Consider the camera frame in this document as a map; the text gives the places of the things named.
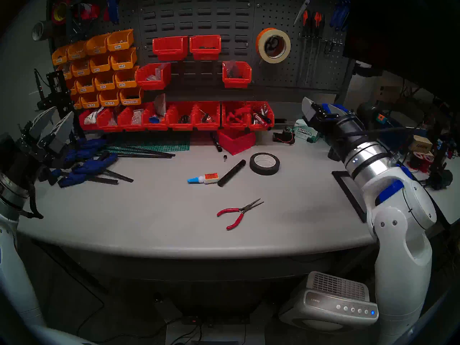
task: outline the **red needle-nose pliers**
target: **red needle-nose pliers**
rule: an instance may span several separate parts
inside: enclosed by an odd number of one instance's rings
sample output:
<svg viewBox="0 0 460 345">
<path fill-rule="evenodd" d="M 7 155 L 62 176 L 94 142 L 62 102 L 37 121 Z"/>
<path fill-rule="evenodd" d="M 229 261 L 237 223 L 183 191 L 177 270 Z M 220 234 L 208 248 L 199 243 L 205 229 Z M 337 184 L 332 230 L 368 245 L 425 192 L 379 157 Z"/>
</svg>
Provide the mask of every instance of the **red needle-nose pliers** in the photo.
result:
<svg viewBox="0 0 460 345">
<path fill-rule="evenodd" d="M 235 227 L 237 227 L 241 220 L 243 219 L 243 215 L 246 211 L 248 210 L 251 210 L 253 208 L 255 208 L 256 206 L 259 206 L 260 204 L 263 204 L 264 202 L 261 202 L 259 204 L 256 204 L 256 202 L 258 202 L 260 200 L 260 198 L 258 198 L 256 201 L 253 201 L 251 204 L 249 205 L 246 205 L 244 208 L 230 208 L 230 209 L 224 209 L 224 210 L 221 210 L 217 213 L 217 216 L 220 216 L 222 214 L 225 214 L 225 213 L 238 213 L 241 211 L 241 214 L 240 216 L 238 216 L 238 219 L 236 219 L 235 223 L 233 225 L 230 225 L 230 226 L 227 226 L 227 230 L 232 230 L 234 229 Z"/>
</svg>

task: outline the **gray table surface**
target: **gray table surface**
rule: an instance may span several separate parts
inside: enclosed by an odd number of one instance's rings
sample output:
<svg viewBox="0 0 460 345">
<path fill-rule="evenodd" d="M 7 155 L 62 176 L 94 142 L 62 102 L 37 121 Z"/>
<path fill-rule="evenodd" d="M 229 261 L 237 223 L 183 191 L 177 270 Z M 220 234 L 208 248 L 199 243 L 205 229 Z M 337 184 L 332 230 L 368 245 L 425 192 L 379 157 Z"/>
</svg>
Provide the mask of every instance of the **gray table surface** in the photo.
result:
<svg viewBox="0 0 460 345">
<path fill-rule="evenodd" d="M 447 222 L 452 225 L 460 219 L 460 158 L 446 159 L 446 163 L 446 169 L 452 172 L 452 183 L 445 189 L 434 190 L 426 187 L 425 190 L 433 198 Z M 429 177 L 428 174 L 422 172 L 415 172 L 413 175 L 418 180 Z"/>
<path fill-rule="evenodd" d="M 314 254 L 373 243 L 331 171 L 343 164 L 328 159 L 329 147 L 270 141 L 235 156 L 213 145 L 192 145 L 169 159 L 121 158 L 111 170 L 134 179 L 119 185 L 84 182 L 61 189 L 37 183 L 43 220 L 21 218 L 18 230 L 58 245 L 109 254 L 176 258 L 240 259 Z M 251 155 L 276 155 L 273 176 L 249 168 Z M 224 187 L 188 185 L 205 173 L 223 176 L 241 159 L 246 166 Z M 238 214 L 219 218 L 225 208 L 241 208 L 262 198 L 232 231 Z"/>
</svg>

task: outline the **masking tape roll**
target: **masking tape roll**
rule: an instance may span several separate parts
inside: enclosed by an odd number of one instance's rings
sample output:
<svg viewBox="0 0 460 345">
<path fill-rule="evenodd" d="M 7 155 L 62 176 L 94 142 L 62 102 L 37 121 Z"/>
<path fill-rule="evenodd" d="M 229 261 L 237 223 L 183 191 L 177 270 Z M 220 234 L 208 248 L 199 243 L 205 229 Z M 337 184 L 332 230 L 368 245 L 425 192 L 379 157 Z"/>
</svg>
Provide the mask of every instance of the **masking tape roll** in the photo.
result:
<svg viewBox="0 0 460 345">
<path fill-rule="evenodd" d="M 288 57 L 291 51 L 291 40 L 279 29 L 266 28 L 256 38 L 256 50 L 266 62 L 280 63 Z"/>
</svg>

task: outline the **tape roll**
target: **tape roll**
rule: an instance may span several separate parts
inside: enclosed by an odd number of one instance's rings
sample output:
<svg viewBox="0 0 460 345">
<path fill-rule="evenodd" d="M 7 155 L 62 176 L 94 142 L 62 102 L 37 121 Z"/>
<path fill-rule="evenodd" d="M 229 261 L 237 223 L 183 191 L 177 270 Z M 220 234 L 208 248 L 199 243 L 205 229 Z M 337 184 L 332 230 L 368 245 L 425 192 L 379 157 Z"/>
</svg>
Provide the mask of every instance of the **tape roll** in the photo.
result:
<svg viewBox="0 0 460 345">
<path fill-rule="evenodd" d="M 260 175 L 273 175 L 280 169 L 280 160 L 270 153 L 256 153 L 249 160 L 249 167 Z"/>
<path fill-rule="evenodd" d="M 291 51 L 291 40 L 279 29 L 266 28 L 256 38 L 256 50 L 266 62 L 280 63 L 288 57 Z"/>
</svg>

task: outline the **pegboard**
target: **pegboard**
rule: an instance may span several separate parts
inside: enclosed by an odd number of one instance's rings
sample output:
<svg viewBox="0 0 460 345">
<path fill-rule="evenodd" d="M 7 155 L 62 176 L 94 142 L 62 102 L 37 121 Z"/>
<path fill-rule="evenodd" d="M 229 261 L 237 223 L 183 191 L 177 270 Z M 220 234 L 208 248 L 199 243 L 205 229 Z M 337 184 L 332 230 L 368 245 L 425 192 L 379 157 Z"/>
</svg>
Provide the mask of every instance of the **pegboard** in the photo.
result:
<svg viewBox="0 0 460 345">
<path fill-rule="evenodd" d="M 311 0 L 308 7 L 312 12 L 325 15 L 321 41 L 300 37 L 301 20 L 293 26 L 304 0 L 121 0 L 119 25 L 103 21 L 105 0 L 94 1 L 101 6 L 101 16 L 89 36 L 134 29 L 137 64 L 140 66 L 158 62 L 152 52 L 153 38 L 221 35 L 222 52 L 218 61 L 195 61 L 189 53 L 185 60 L 172 62 L 168 90 L 187 86 L 223 88 L 222 61 L 225 60 L 247 61 L 251 65 L 250 86 L 298 87 L 337 93 L 344 83 L 348 59 L 342 56 L 342 52 L 346 34 L 329 26 L 336 0 Z M 257 35 L 268 27 L 286 32 L 291 40 L 289 56 L 278 64 L 263 61 L 255 49 Z M 326 41 L 335 42 L 329 54 L 324 52 Z"/>
</svg>

